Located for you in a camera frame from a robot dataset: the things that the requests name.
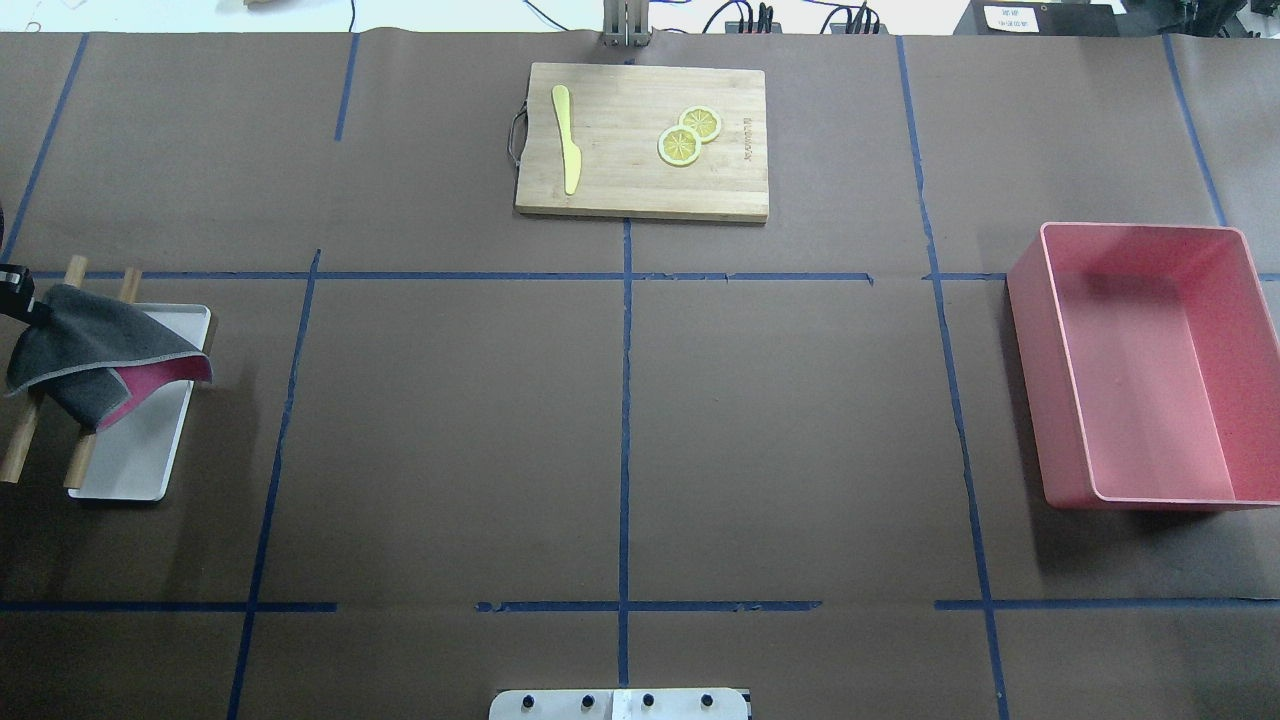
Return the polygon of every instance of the gray cloth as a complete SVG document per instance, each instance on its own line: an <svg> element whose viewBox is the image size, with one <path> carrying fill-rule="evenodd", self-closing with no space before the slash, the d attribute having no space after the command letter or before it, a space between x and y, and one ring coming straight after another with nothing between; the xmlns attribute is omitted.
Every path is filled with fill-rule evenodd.
<svg viewBox="0 0 1280 720"><path fill-rule="evenodd" d="M49 324L27 328L9 359L9 395L38 387L82 425L97 428L133 397L116 368L200 357L189 379L211 379L198 348L127 302L58 284L45 304Z"/></svg>

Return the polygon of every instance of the yellow knife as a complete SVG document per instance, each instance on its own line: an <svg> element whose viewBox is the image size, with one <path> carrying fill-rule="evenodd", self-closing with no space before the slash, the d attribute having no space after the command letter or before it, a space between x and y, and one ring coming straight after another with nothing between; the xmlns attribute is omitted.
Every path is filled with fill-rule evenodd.
<svg viewBox="0 0 1280 720"><path fill-rule="evenodd" d="M573 136L570 135L568 88L563 85L553 87L552 102L556 105L556 122L561 127L561 150L564 154L564 195L573 195L582 176L582 151L573 145Z"/></svg>

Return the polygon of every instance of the gray and pink towel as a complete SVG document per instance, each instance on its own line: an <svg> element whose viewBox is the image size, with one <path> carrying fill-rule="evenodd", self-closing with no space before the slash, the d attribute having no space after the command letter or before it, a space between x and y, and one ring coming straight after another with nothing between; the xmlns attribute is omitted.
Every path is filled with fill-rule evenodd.
<svg viewBox="0 0 1280 720"><path fill-rule="evenodd" d="M209 357L127 302L58 284L51 320L18 338L9 395L44 391L79 421L104 430L174 380L212 380Z"/></svg>

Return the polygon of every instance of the citrus slice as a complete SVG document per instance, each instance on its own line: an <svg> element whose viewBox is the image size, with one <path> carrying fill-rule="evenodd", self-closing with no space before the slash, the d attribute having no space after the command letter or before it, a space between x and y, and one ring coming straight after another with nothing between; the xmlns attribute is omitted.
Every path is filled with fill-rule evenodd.
<svg viewBox="0 0 1280 720"><path fill-rule="evenodd" d="M694 105L685 108L680 114L680 124L698 133L698 140L710 142L719 137L721 127L724 124L719 119L719 113L707 105Z"/></svg>
<svg viewBox="0 0 1280 720"><path fill-rule="evenodd" d="M703 141L685 126L672 126L658 136L658 155L668 165L684 168L696 160L701 151Z"/></svg>

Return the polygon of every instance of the pink bin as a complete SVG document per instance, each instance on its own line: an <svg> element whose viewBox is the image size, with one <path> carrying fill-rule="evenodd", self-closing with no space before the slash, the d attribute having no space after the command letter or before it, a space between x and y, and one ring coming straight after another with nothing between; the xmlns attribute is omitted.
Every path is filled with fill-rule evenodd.
<svg viewBox="0 0 1280 720"><path fill-rule="evenodd" d="M1051 505L1280 505L1280 343L1240 231L1046 223L1009 297Z"/></svg>

